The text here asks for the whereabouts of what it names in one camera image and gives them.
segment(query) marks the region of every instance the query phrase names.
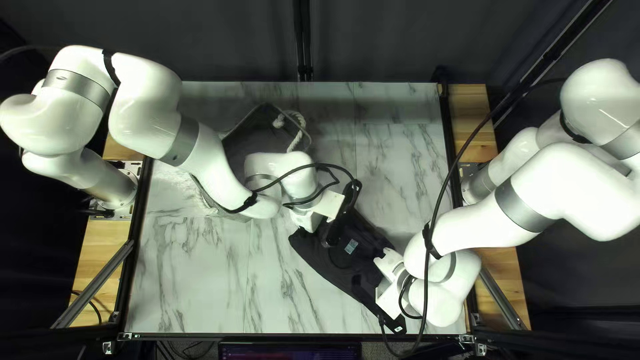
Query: gray wall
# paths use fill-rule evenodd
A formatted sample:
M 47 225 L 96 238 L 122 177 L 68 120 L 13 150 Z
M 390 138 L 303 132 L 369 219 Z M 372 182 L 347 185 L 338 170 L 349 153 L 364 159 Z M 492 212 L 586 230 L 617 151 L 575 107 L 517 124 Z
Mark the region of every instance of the gray wall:
M 183 79 L 296 80 L 292 0 L 3 0 L 0 17 L 32 44 L 137 54 Z M 501 85 L 586 0 L 312 0 L 317 81 Z
M 559 31 L 553 29 L 558 21 L 564 27 L 584 3 L 313 1 L 316 79 L 429 81 L 434 68 L 445 65 L 453 81 L 501 85 L 542 38 Z
M 30 44 L 135 54 L 183 79 L 296 79 L 290 1 L 2 0 L 0 17 Z

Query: black pole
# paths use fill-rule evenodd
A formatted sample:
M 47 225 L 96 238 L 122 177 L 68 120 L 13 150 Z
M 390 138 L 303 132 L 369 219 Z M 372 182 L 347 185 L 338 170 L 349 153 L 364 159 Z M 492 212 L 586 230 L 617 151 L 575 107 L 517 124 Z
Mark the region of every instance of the black pole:
M 298 80 L 313 81 L 314 68 L 311 60 L 311 9 L 310 0 L 293 1 L 293 26 L 296 32 L 296 55 Z

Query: white rope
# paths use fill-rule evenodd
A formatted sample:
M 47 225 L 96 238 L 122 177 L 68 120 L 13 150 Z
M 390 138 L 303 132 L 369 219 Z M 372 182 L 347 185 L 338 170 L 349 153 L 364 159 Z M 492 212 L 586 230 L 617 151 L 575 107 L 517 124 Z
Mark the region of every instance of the white rope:
M 301 113 L 293 110 L 284 110 L 283 112 L 286 113 L 288 116 L 294 117 L 296 120 L 298 120 L 298 122 L 300 123 L 300 127 L 302 129 L 304 129 L 307 126 L 307 121 L 305 120 L 305 117 L 302 116 Z M 285 114 L 283 113 L 278 115 L 278 117 L 273 121 L 273 127 L 275 127 L 276 129 L 280 129 L 281 127 L 284 126 L 284 115 Z M 298 134 L 296 134 L 296 137 L 293 138 L 293 141 L 291 142 L 291 144 L 289 144 L 289 147 L 287 148 L 287 152 L 292 152 L 293 149 L 298 145 L 300 140 L 302 140 L 302 131 L 298 130 Z

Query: black strap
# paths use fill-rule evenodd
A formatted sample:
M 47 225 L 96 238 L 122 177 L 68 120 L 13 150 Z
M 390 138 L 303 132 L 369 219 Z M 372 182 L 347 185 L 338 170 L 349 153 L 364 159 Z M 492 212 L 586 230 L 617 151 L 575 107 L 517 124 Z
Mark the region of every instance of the black strap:
M 564 113 L 562 112 L 562 110 L 560 111 L 560 126 L 562 126 L 562 129 L 565 131 L 567 135 L 569 135 L 573 139 L 573 141 L 577 143 L 591 143 L 589 139 L 585 138 L 582 135 L 578 135 L 573 131 L 571 131 L 571 129 L 569 129 L 569 127 L 566 125 L 566 121 L 564 119 Z
M 402 316 L 402 314 L 398 315 L 397 318 L 392 318 L 387 314 L 380 306 L 376 304 L 376 299 L 371 297 L 362 287 L 362 276 L 354 275 L 351 278 L 351 293 L 355 296 L 356 300 L 359 301 L 362 305 L 364 305 L 372 314 L 376 315 L 376 317 L 383 319 L 383 323 L 391 330 L 394 334 L 404 335 L 406 334 L 406 320 Z
M 120 79 L 116 75 L 116 69 L 113 67 L 113 63 L 111 62 L 111 57 L 115 54 L 113 51 L 109 51 L 106 49 L 102 50 L 102 59 L 104 61 L 104 67 L 107 69 L 107 73 L 109 77 L 114 82 L 116 87 L 120 86 Z
M 233 210 L 225 209 L 225 211 L 227 213 L 230 213 L 230 214 L 237 214 L 237 213 L 239 213 L 241 211 L 247 210 L 250 206 L 255 205 L 255 203 L 258 202 L 257 199 L 258 199 L 258 193 L 257 192 L 251 192 L 251 196 L 246 198 L 246 200 L 244 201 L 244 204 L 242 204 L 242 206 L 240 206 L 237 209 L 233 209 Z
M 425 241 L 429 236 L 428 232 L 429 232 L 429 223 L 426 223 L 422 228 L 422 238 L 424 238 Z M 429 254 L 433 256 L 434 259 L 440 260 L 442 258 L 442 255 L 440 255 L 440 253 L 436 250 L 436 248 L 433 247 L 433 244 L 431 241 L 429 241 L 429 245 L 425 244 L 425 247 L 427 248 L 427 251 L 429 252 Z

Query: black cable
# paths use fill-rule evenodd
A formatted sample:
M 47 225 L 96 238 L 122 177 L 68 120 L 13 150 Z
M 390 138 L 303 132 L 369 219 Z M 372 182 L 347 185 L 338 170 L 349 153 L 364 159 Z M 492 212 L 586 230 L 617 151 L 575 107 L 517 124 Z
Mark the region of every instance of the black cable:
M 78 357 L 76 358 L 76 360 L 82 359 L 82 356 L 84 355 L 85 350 L 86 350 L 86 345 L 83 345 L 82 348 L 80 349 L 80 353 L 78 354 Z
M 408 285 L 410 282 L 412 282 L 415 278 L 411 275 L 408 275 L 407 277 L 404 278 L 404 281 L 402 282 L 402 288 L 400 289 L 400 296 L 398 296 L 398 306 L 400 307 L 400 311 L 402 312 L 402 315 L 405 315 L 406 317 L 408 317 L 409 319 L 421 319 L 422 316 L 419 315 L 411 315 L 409 313 L 407 313 L 404 310 L 404 306 L 402 306 L 402 297 L 404 296 L 404 293 L 406 291 L 406 289 L 408 288 Z
M 89 216 L 99 216 L 104 218 L 112 218 L 115 212 L 110 209 L 98 210 L 98 209 L 80 209 L 78 212 L 87 214 Z
M 531 85 L 527 91 L 530 92 L 531 90 L 537 89 L 545 85 L 549 85 L 553 83 L 564 83 L 565 81 L 566 81 L 566 78 L 553 78 L 553 79 L 539 81 L 538 83 Z
M 71 290 L 71 293 L 75 296 L 80 296 L 80 291 Z M 91 305 L 91 307 L 95 311 L 95 314 L 98 315 L 98 325 L 102 325 L 102 315 L 100 315 L 100 310 L 98 310 L 98 307 L 92 301 L 89 301 L 89 305 Z
M 173 344 L 171 343 L 171 341 L 168 341 L 167 344 L 169 344 L 169 347 L 171 348 L 171 350 L 178 355 L 181 359 L 185 359 L 185 360 L 197 360 L 200 359 L 201 357 L 203 357 L 204 355 L 207 355 L 209 353 L 209 351 L 211 350 L 211 348 L 213 347 L 213 345 L 215 344 L 215 342 L 211 342 L 211 344 L 209 345 L 209 347 L 207 348 L 207 350 L 205 350 L 204 352 L 202 352 L 202 354 L 197 355 L 197 356 L 193 356 L 193 355 L 189 355 L 186 353 L 187 350 L 196 347 L 200 344 L 202 344 L 203 341 L 196 341 L 195 343 L 189 345 L 188 347 L 182 349 L 181 352 L 178 352 L 178 350 L 173 346 Z
M 520 87 L 516 87 L 509 96 L 513 96 L 513 97 L 522 97 L 525 94 L 526 89 L 522 90 Z M 433 214 L 431 216 L 431 220 L 428 222 L 428 224 L 432 224 L 432 226 L 429 226 L 427 229 L 427 236 L 424 239 L 424 246 L 427 250 L 431 249 L 431 240 L 433 239 L 433 229 L 435 228 L 435 223 L 436 223 L 436 217 L 438 216 L 438 209 L 440 209 L 440 203 L 442 203 L 442 197 L 444 196 L 444 193 L 447 190 L 447 185 L 449 184 L 449 180 L 451 178 L 451 176 L 455 173 L 455 171 L 457 171 L 458 169 L 458 162 L 460 162 L 460 158 L 462 157 L 462 154 L 464 154 L 465 150 L 467 150 L 467 147 L 469 147 L 469 145 L 471 144 L 471 141 L 476 137 L 476 135 L 480 132 L 480 130 L 483 128 L 484 125 L 486 125 L 486 123 L 488 123 L 492 117 L 495 116 L 496 113 L 502 111 L 502 109 L 505 107 L 505 105 L 508 103 L 508 98 L 503 99 L 500 104 L 498 104 L 498 106 L 495 107 L 495 109 L 493 109 L 492 111 L 489 112 L 489 114 L 487 114 L 484 118 L 484 120 L 482 120 L 480 122 L 480 124 L 478 124 L 478 126 L 473 130 L 473 132 L 471 132 L 471 135 L 469 135 L 469 138 L 467 138 L 467 141 L 462 145 L 462 147 L 460 148 L 460 151 L 458 152 L 458 155 L 456 155 L 456 158 L 453 160 L 452 162 L 452 166 L 449 168 L 449 172 L 447 173 L 447 176 L 444 178 L 444 180 L 442 181 L 442 186 L 440 187 L 440 193 L 438 194 L 438 198 L 435 202 L 435 205 L 433 207 Z M 422 306 L 422 316 L 421 319 L 422 321 L 420 321 L 420 329 L 418 331 L 418 335 L 416 336 L 415 339 L 415 343 L 413 344 L 413 346 L 411 347 L 411 350 L 408 352 L 409 354 L 412 354 L 415 352 L 415 349 L 420 345 L 420 342 L 422 341 L 422 333 L 424 332 L 424 328 L 427 324 L 427 307 L 428 307 L 428 301 L 429 301 L 429 291 L 428 291 L 428 282 L 426 279 L 429 279 L 429 258 L 430 258 L 430 254 L 427 251 L 425 257 L 424 257 L 424 279 L 425 279 L 425 283 L 424 283 L 424 302 L 423 302 L 423 306 Z M 390 348 L 388 347 L 387 344 L 387 336 L 384 333 L 384 328 L 382 328 L 383 330 L 383 341 L 385 342 L 385 346 L 387 346 L 387 350 L 390 350 Z
M 328 172 L 329 175 L 331 175 L 331 177 L 333 178 L 333 181 L 328 183 L 327 185 L 324 185 L 322 188 L 320 188 L 320 190 L 318 190 L 316 192 L 315 195 L 313 195 L 312 197 L 310 197 L 310 198 L 308 198 L 306 200 L 294 201 L 294 202 L 285 202 L 284 204 L 282 204 L 282 206 L 291 209 L 293 206 L 308 204 L 309 202 L 312 202 L 318 196 L 320 196 L 322 194 L 322 192 L 327 190 L 329 187 L 331 187 L 333 185 L 338 185 L 340 183 L 340 180 L 338 180 L 338 178 L 335 177 L 335 175 L 333 174 L 333 172 L 331 172 L 331 170 L 329 170 L 329 168 L 317 168 L 317 169 L 325 171 L 325 172 Z
M 263 192 L 264 190 L 267 190 L 268 188 L 272 187 L 273 185 L 276 185 L 276 184 L 280 183 L 282 181 L 282 179 L 284 179 L 285 177 L 287 177 L 287 176 L 289 176 L 289 175 L 291 175 L 291 174 L 293 174 L 293 173 L 295 173 L 297 171 L 300 171 L 300 170 L 303 170 L 303 169 L 306 169 L 306 168 L 310 168 L 310 167 L 313 167 L 313 168 L 321 168 L 321 167 L 336 168 L 336 169 L 342 171 L 343 173 L 347 174 L 347 176 L 349 177 L 349 180 L 351 180 L 351 181 L 355 180 L 353 178 L 353 176 L 351 175 L 351 173 L 349 172 L 349 170 L 343 168 L 342 166 L 334 165 L 334 164 L 327 164 L 327 163 L 312 163 L 312 164 L 302 165 L 300 167 L 296 167 L 296 168 L 294 168 L 292 170 L 289 170 L 283 176 L 280 176 L 278 179 L 275 179 L 274 181 L 268 183 L 267 185 L 264 185 L 261 188 L 257 188 L 254 191 L 258 192 L 258 193 L 259 192 Z
M 8 58 L 12 57 L 13 55 L 19 54 L 19 53 L 23 53 L 24 51 L 29 51 L 29 50 L 52 50 L 52 51 L 58 51 L 62 49 L 62 47 L 60 46 L 47 46 L 47 45 L 23 45 L 23 46 L 18 46 L 18 47 L 14 47 L 13 49 L 9 49 L 5 52 L 3 52 L 2 54 L 0 54 L 0 63 L 2 63 L 3 61 L 7 60 Z
M 349 170 L 345 169 L 344 167 L 342 167 L 342 166 L 340 166 L 340 165 L 327 164 L 327 163 L 312 163 L 312 164 L 302 165 L 302 166 L 300 166 L 300 167 L 296 167 L 296 168 L 294 168 L 294 169 L 292 169 L 292 170 L 290 170 L 290 171 L 287 171 L 284 175 L 280 176 L 278 179 L 275 179 L 274 181 L 272 181 L 272 182 L 268 183 L 267 185 L 264 185 L 264 186 L 262 186 L 262 187 L 260 187 L 260 188 L 255 189 L 253 192 L 256 192 L 256 193 L 263 192 L 264 190 L 267 190 L 268 188 L 271 188 L 272 186 L 274 186 L 274 185 L 276 185 L 276 184 L 278 184 L 278 183 L 282 182 L 282 179 L 284 179 L 285 177 L 287 177 L 287 176 L 289 176 L 289 175 L 291 175 L 291 174 L 293 174 L 293 173 L 295 173 L 295 172 L 297 172 L 297 171 L 300 171 L 300 170 L 306 169 L 306 168 L 335 168 L 335 169 L 340 170 L 341 172 L 345 173 L 345 174 L 349 177 L 350 182 L 347 184 L 347 186 L 345 187 L 345 189 L 346 189 L 346 188 L 348 188 L 349 186 L 356 186 L 356 185 L 355 185 L 355 184 L 356 184 L 356 183 L 355 183 L 356 179 L 353 177 L 353 175 L 351 175 L 351 172 L 349 172 Z M 313 197 L 312 199 L 306 200 L 306 201 L 307 201 L 307 202 L 309 202 L 309 201 L 313 201 L 313 200 L 314 200 L 317 196 L 319 196 L 319 194 L 320 194 L 320 193 L 322 193 L 322 191 L 324 191 L 324 190 L 325 190 L 324 188 L 323 188 L 323 189 L 321 189 L 321 191 L 320 191 L 320 192 L 318 192 L 318 193 L 315 195 L 315 197 Z M 342 210 L 342 213 L 343 213 L 343 214 L 344 214 L 344 213 L 347 213 L 349 210 L 351 210 L 351 208 L 352 208 L 352 207 L 353 207 L 353 205 L 355 204 L 355 202 L 356 202 L 356 199 L 357 199 L 357 198 L 358 198 L 357 196 L 354 196 L 354 197 L 352 197 L 352 198 L 351 198 L 351 201 L 349 202 L 349 205 L 347 205 L 347 206 Z
M 387 348 L 387 351 L 389 352 L 389 354 L 398 358 L 402 357 L 402 354 L 398 354 L 397 352 L 395 352 L 391 348 L 391 345 L 389 344 L 389 341 L 387 339 L 387 333 L 385 333 L 385 320 L 382 317 L 382 315 L 378 315 L 378 324 L 380 324 L 380 331 L 382 332 L 382 342 L 385 343 L 385 347 Z
M 162 341 L 156 341 L 156 344 L 158 344 L 158 350 L 160 350 L 165 359 L 175 360 L 175 357 L 171 355 L 171 352 Z

